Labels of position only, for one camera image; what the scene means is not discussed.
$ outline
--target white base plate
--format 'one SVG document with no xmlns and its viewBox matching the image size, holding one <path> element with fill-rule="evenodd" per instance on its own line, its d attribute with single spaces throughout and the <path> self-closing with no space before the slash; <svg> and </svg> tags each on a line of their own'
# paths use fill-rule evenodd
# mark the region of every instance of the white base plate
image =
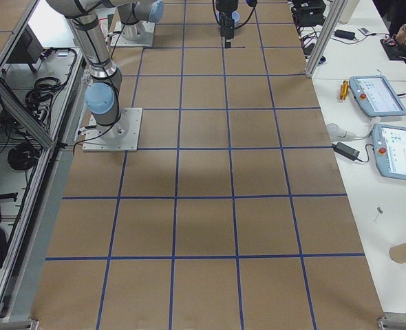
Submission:
<svg viewBox="0 0 406 330">
<path fill-rule="evenodd" d="M 116 48 L 119 47 L 153 47 L 153 39 L 154 39 L 154 28 L 156 27 L 155 23 L 149 23 L 149 22 L 142 22 L 143 26 L 145 27 L 145 34 L 143 34 L 139 39 L 137 40 L 127 40 L 123 36 L 120 36 L 119 34 L 113 36 L 111 39 L 111 47 L 114 47 L 116 44 L 116 41 L 118 44 L 116 45 Z M 116 22 L 116 27 L 114 28 L 115 31 L 121 31 L 122 29 L 122 23 L 120 21 Z"/>
<path fill-rule="evenodd" d="M 140 124 L 142 123 L 142 108 L 123 108 L 122 114 L 124 114 L 129 121 L 128 133 L 124 138 L 110 143 L 101 137 L 95 138 L 99 133 L 96 129 L 92 129 L 87 131 L 85 139 L 95 139 L 84 142 L 82 149 L 85 152 L 137 151 Z M 90 118 L 89 125 L 96 125 L 93 116 Z"/>
</svg>

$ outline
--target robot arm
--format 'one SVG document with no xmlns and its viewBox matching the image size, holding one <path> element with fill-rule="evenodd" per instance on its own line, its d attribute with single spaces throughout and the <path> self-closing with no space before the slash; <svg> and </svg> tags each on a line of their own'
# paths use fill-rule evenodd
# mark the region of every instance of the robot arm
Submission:
<svg viewBox="0 0 406 330">
<path fill-rule="evenodd" d="M 250 12 L 249 17 L 246 21 L 239 26 L 235 26 L 235 20 L 232 13 L 238 9 L 238 0 L 213 0 L 213 10 L 215 19 L 217 20 L 218 25 L 220 26 L 220 35 L 224 42 L 225 48 L 231 47 L 231 41 L 234 36 L 234 31 L 241 26 L 245 25 L 248 20 L 252 17 L 255 7 L 257 6 L 257 0 L 246 0 L 246 3 L 249 7 L 252 7 L 253 10 Z"/>
<path fill-rule="evenodd" d="M 234 35 L 235 22 L 232 13 L 238 9 L 238 0 L 217 0 L 215 9 L 219 12 L 220 35 L 224 40 L 224 47 L 230 48 Z"/>
<path fill-rule="evenodd" d="M 119 11 L 129 12 L 129 15 L 140 19 L 160 20 L 163 13 L 163 2 L 159 0 L 47 0 L 50 7 L 64 15 L 86 61 L 90 64 L 90 74 L 99 80 L 113 77 L 118 71 L 111 60 L 105 45 L 98 16 L 94 9 L 99 5 L 106 8 L 118 7 Z"/>
<path fill-rule="evenodd" d="M 135 20 L 157 20 L 163 14 L 162 0 L 47 0 L 50 7 L 64 15 L 75 39 L 89 64 L 93 84 L 85 92 L 85 104 L 96 120 L 96 129 L 103 139 L 124 138 L 128 124 L 119 109 L 119 90 L 122 74 L 111 59 L 98 16 L 94 9 L 118 7 L 119 13 L 127 13 Z"/>
</svg>

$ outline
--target monitor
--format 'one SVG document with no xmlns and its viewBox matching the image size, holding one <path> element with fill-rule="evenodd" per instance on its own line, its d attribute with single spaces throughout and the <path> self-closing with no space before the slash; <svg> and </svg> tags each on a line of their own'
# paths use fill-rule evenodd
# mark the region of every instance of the monitor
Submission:
<svg viewBox="0 0 406 330">
<path fill-rule="evenodd" d="M 372 136 L 381 175 L 406 180 L 406 128 L 375 124 Z"/>
<path fill-rule="evenodd" d="M 351 77 L 350 89 L 369 117 L 404 116 L 406 108 L 384 76 Z"/>
</svg>

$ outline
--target floor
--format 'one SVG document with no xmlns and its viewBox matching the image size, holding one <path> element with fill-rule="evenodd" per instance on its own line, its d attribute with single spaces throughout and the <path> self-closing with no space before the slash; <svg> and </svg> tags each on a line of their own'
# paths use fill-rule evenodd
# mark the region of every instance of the floor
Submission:
<svg viewBox="0 0 406 330">
<path fill-rule="evenodd" d="M 260 3 L 221 46 L 210 3 L 185 0 L 166 2 L 152 49 L 116 50 L 139 150 L 76 151 L 40 329 L 377 329 L 288 4 Z"/>
</svg>

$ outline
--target white table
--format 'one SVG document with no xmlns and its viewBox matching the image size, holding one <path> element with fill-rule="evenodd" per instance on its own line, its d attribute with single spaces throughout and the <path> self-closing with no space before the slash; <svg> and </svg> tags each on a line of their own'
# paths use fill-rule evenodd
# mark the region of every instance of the white table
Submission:
<svg viewBox="0 0 406 330">
<path fill-rule="evenodd" d="M 362 34 L 357 29 L 361 27 L 387 32 L 370 0 L 361 0 L 350 22 L 336 28 L 356 32 L 360 39 Z M 345 101 L 339 100 L 342 80 L 350 76 L 383 74 L 396 93 L 406 92 L 406 65 L 388 60 L 380 37 L 369 36 L 355 45 L 333 40 L 328 43 L 324 52 L 327 63 L 318 66 L 313 76 L 326 124 L 335 122 L 360 136 L 367 133 L 370 118 L 363 114 L 352 94 Z M 406 107 L 406 96 L 402 101 Z M 406 116 L 383 118 L 382 123 L 406 127 Z M 359 150 L 364 160 L 365 144 L 372 143 L 372 139 L 344 143 Z M 336 160 L 383 311 L 406 314 L 406 263 L 395 263 L 388 254 L 392 246 L 406 242 L 406 181 L 381 177 L 371 151 L 368 164 L 357 164 L 338 154 Z"/>
</svg>

